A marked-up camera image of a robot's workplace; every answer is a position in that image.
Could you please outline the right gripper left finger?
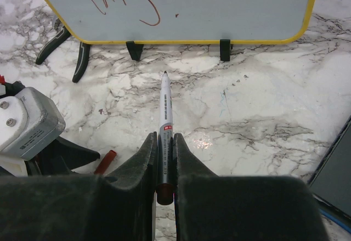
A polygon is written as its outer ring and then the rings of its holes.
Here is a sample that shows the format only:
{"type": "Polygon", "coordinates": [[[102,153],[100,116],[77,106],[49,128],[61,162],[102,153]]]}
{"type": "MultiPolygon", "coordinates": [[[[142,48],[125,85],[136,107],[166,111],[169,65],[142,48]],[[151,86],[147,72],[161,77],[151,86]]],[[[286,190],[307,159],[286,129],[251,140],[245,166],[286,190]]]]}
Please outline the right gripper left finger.
{"type": "Polygon", "coordinates": [[[1,177],[1,240],[154,240],[157,134],[109,175],[1,177]]]}

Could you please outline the white marker pen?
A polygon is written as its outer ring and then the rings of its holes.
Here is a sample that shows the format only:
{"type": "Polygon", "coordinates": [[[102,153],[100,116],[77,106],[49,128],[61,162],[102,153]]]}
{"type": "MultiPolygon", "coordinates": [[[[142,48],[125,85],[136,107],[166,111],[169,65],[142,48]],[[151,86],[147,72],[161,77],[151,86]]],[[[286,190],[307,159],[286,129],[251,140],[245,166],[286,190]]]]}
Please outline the white marker pen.
{"type": "Polygon", "coordinates": [[[161,78],[160,117],[158,133],[158,173],[157,202],[160,205],[173,203],[174,179],[173,162],[173,112],[171,98],[171,82],[165,71],[161,78]]]}

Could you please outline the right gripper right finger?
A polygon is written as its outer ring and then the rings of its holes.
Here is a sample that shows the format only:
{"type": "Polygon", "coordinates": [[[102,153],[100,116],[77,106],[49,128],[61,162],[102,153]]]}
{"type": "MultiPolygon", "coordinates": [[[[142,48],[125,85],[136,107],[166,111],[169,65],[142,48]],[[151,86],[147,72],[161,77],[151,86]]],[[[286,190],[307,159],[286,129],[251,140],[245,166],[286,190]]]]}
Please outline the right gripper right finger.
{"type": "Polygon", "coordinates": [[[173,139],[178,240],[328,240],[307,185],[290,176],[218,176],[173,139]]]}

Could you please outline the yellow framed whiteboard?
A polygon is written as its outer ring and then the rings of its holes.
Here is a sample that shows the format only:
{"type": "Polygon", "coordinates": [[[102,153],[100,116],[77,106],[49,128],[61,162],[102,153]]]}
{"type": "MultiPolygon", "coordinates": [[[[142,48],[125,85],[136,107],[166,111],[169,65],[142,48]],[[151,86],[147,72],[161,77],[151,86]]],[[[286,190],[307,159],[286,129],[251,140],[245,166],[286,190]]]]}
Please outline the yellow framed whiteboard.
{"type": "Polygon", "coordinates": [[[315,0],[45,0],[87,44],[286,44],[315,0]]]}

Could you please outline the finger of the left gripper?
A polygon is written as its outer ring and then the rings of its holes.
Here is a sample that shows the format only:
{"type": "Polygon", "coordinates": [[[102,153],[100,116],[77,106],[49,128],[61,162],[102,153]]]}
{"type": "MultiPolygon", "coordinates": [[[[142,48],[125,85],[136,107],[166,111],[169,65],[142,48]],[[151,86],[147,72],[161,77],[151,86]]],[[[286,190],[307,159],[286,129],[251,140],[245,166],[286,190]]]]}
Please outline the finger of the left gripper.
{"type": "Polygon", "coordinates": [[[58,137],[38,154],[38,166],[43,175],[68,175],[98,159],[98,152],[58,137]]]}

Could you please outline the red marker cap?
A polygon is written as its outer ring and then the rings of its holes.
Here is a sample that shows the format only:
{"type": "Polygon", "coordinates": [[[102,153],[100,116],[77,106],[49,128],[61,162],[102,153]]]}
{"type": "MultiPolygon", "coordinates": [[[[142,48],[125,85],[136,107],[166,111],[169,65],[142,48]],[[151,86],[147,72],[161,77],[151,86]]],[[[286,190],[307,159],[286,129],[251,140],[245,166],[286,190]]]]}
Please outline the red marker cap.
{"type": "Polygon", "coordinates": [[[110,150],[102,159],[102,161],[99,163],[97,168],[94,171],[95,175],[103,175],[106,170],[109,168],[115,157],[117,156],[117,153],[113,150],[110,150]]]}

